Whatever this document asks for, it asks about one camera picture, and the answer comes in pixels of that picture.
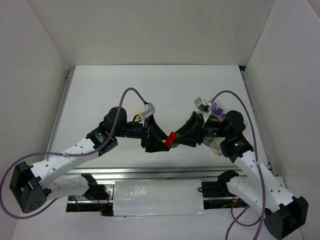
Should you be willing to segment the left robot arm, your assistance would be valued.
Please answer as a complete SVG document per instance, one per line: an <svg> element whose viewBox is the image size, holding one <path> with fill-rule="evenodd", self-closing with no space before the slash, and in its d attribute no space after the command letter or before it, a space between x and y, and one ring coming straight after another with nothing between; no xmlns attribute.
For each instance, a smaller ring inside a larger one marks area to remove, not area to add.
<svg viewBox="0 0 320 240"><path fill-rule="evenodd" d="M118 145L117 138L138 139L147 153L167 152L168 136L154 119L151 104L140 114L143 123L128 121L123 107L113 107L98 127L63 152L48 153L48 158L28 165L21 159L14 165L9 188L21 211L29 214L46 201L69 195L93 197L105 188L89 173L68 177L66 173L95 160Z"/></svg>

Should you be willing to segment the green lego half of block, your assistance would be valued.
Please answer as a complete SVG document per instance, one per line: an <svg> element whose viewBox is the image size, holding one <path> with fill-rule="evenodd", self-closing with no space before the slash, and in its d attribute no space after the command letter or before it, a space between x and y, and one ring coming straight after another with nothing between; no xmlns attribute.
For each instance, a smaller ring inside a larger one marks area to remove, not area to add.
<svg viewBox="0 0 320 240"><path fill-rule="evenodd" d="M179 136L180 136L180 134L176 132L175 135L174 135L174 137L173 137L172 148L176 148L176 147L179 145L179 143L176 141L176 139L178 139Z"/></svg>

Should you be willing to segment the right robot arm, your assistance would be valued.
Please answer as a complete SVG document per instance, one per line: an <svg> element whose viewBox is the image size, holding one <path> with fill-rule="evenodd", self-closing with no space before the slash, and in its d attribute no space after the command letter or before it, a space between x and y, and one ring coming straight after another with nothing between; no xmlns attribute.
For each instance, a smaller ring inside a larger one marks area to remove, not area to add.
<svg viewBox="0 0 320 240"><path fill-rule="evenodd" d="M259 161L243 135L245 128L242 114L235 110L229 111L223 121L204 121L202 114L193 112L177 130L174 143L195 147L204 143L205 138L223 138L220 143L223 156L249 179L245 182L238 176L232 177L226 183L228 191L257 213L264 213L265 227L274 238L282 240L305 224L309 204L304 197L296 197L286 189Z"/></svg>

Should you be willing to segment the small purple lego brick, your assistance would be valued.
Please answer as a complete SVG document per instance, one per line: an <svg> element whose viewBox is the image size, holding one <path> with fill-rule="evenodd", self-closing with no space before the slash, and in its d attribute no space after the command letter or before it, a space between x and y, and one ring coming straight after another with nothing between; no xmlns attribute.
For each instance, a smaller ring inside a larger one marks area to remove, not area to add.
<svg viewBox="0 0 320 240"><path fill-rule="evenodd" d="M217 116L222 116L224 112L223 108L217 108L216 111L214 112Z"/></svg>

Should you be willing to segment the aluminium frame rail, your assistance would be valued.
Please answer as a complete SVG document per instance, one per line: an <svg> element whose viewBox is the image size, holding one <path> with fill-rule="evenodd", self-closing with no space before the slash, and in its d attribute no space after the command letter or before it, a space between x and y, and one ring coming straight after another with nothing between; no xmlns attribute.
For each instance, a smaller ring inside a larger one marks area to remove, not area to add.
<svg viewBox="0 0 320 240"><path fill-rule="evenodd" d="M98 182L125 180L180 180L199 179L207 181L215 179L220 174L233 170L240 176L247 174L236 166L200 166L200 167L143 167L143 168L76 168L70 170L66 176L82 174L92 175Z"/></svg>

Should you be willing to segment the purple round lego piece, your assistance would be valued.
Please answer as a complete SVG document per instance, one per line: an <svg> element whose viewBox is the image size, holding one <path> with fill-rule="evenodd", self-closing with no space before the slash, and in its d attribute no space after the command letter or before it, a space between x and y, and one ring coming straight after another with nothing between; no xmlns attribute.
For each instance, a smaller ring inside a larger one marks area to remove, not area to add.
<svg viewBox="0 0 320 240"><path fill-rule="evenodd" d="M216 109L217 109L217 107L218 107L217 103L213 102L213 103L211 104L211 106L210 106L210 109L211 109L212 112L215 112Z"/></svg>

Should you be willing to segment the clear compartment container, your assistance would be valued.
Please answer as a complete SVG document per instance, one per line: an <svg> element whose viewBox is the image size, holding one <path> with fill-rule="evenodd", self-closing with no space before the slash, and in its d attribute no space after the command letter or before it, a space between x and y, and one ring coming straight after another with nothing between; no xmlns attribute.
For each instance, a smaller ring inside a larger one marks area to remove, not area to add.
<svg viewBox="0 0 320 240"><path fill-rule="evenodd" d="M207 118L206 123L213 124L215 127L221 127L223 121L226 118L226 114L228 112L230 112L232 109L223 106L222 103L218 99L216 99L214 102L217 103L217 108L223 109L223 115L217 116L215 114L215 112L212 112L212 110L210 109L211 114ZM203 140L203 144L206 145L207 147L211 148L211 150L213 152L215 152L217 155L222 156L223 152L222 152L222 149L220 146L220 143L222 141L223 141L223 137L222 136L218 137L217 134L215 134L215 135L205 136L204 140Z"/></svg>

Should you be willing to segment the foil covered panel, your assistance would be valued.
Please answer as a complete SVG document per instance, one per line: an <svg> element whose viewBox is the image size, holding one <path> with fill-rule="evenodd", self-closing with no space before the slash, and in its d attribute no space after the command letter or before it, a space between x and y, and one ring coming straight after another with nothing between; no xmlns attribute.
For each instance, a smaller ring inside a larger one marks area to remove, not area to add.
<svg viewBox="0 0 320 240"><path fill-rule="evenodd" d="M200 180L117 181L113 214L117 217L186 216L205 212Z"/></svg>

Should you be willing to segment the yellow small lego brick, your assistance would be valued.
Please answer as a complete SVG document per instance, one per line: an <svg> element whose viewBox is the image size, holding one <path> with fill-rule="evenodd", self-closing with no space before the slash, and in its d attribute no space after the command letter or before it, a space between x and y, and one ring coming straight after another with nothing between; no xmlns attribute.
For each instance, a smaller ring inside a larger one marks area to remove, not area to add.
<svg viewBox="0 0 320 240"><path fill-rule="evenodd" d="M136 111L135 120L136 121L140 121L141 120L141 108L140 107Z"/></svg>

